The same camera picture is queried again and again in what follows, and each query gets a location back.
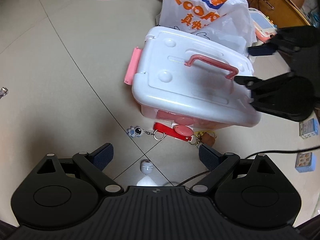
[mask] metal ring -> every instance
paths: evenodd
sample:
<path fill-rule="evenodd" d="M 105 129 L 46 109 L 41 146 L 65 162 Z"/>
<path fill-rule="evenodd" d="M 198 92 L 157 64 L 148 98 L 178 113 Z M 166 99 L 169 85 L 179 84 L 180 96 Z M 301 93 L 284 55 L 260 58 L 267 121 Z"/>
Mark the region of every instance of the metal ring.
<path fill-rule="evenodd" d="M 161 140 L 165 137 L 165 133 L 162 132 L 162 133 L 163 133 L 162 138 L 161 138 L 161 139 L 158 139 L 158 138 L 156 138 L 156 132 L 157 132 L 157 131 L 158 131 L 158 130 L 155 130 L 155 131 L 154 131 L 154 133 L 153 133 L 153 138 L 156 139 L 157 141 L 161 141 Z"/>
<path fill-rule="evenodd" d="M 193 135 L 194 137 L 196 137 L 196 142 L 195 143 L 191 143 L 192 139 L 190 141 L 188 141 L 188 143 L 190 143 L 191 145 L 196 145 L 199 141 L 198 137 L 196 135 Z"/>

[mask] keychain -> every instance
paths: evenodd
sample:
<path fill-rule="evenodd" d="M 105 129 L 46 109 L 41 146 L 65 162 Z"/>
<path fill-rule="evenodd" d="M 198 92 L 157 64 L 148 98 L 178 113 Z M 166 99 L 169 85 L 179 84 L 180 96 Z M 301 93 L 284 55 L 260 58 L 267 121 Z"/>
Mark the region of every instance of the keychain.
<path fill-rule="evenodd" d="M 127 129 L 127 134 L 133 138 L 133 137 L 141 137 L 143 133 L 147 135 L 153 135 L 153 138 L 157 141 L 161 141 L 165 135 L 169 135 L 172 137 L 175 137 L 177 139 L 187 141 L 191 145 L 196 145 L 197 148 L 199 148 L 200 143 L 206 143 L 209 146 L 212 146 L 215 143 L 215 138 L 217 137 L 216 134 L 213 131 L 197 131 L 194 132 L 191 128 L 185 126 L 185 125 L 175 125 L 173 128 L 168 127 L 162 123 L 156 122 L 153 126 L 154 132 L 149 132 L 146 130 L 143 130 L 141 127 L 131 126 L 130 129 Z M 156 137 L 156 132 L 160 132 L 163 134 L 162 138 L 158 139 Z M 195 143 L 191 143 L 192 137 L 196 138 Z"/>

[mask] black cable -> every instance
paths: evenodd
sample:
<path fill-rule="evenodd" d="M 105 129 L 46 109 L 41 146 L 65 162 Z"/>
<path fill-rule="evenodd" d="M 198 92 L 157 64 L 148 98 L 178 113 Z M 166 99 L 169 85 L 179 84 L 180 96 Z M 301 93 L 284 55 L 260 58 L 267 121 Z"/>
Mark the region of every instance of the black cable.
<path fill-rule="evenodd" d="M 295 154 L 295 153 L 303 153 L 303 152 L 309 152 L 309 151 L 314 151 L 314 150 L 318 150 L 320 149 L 320 145 L 318 146 L 315 146 L 315 147 L 312 147 L 312 148 L 307 148 L 307 149 L 301 149 L 301 150 L 293 150 L 293 151 L 281 151 L 281 150 L 269 150 L 269 151 L 262 151 L 262 152 L 257 152 L 257 153 L 253 153 L 253 154 L 250 154 L 249 156 L 247 156 L 245 159 L 248 159 L 252 156 L 255 156 L 259 153 L 284 153 L 284 154 Z M 204 172 L 201 172 L 197 175 L 194 175 L 192 177 L 190 177 L 189 179 L 186 179 L 184 180 L 183 182 L 179 183 L 177 186 L 182 186 L 183 184 L 189 182 L 190 180 L 193 180 L 203 174 L 206 174 L 208 172 L 211 172 L 211 171 L 204 171 Z"/>

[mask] astronaut figurine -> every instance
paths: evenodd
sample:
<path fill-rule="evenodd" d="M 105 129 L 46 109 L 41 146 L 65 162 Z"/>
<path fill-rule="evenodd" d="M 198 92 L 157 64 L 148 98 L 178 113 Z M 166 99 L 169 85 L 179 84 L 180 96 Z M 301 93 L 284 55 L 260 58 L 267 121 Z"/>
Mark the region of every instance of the astronaut figurine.
<path fill-rule="evenodd" d="M 127 135 L 129 135 L 131 138 L 133 137 L 140 137 L 142 135 L 142 128 L 136 126 L 136 127 L 133 127 L 131 126 L 130 129 L 127 129 Z"/>

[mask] white plastic storage box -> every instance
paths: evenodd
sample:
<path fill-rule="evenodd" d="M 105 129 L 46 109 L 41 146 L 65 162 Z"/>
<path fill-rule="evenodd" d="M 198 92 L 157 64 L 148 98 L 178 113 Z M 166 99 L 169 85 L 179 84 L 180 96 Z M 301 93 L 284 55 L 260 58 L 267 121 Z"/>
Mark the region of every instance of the white plastic storage box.
<path fill-rule="evenodd" d="M 250 91 L 233 81 L 236 74 L 252 76 L 245 56 L 190 33 L 154 27 L 143 50 L 135 49 L 125 82 L 132 83 L 146 117 L 208 129 L 252 127 L 260 113 L 249 104 Z"/>

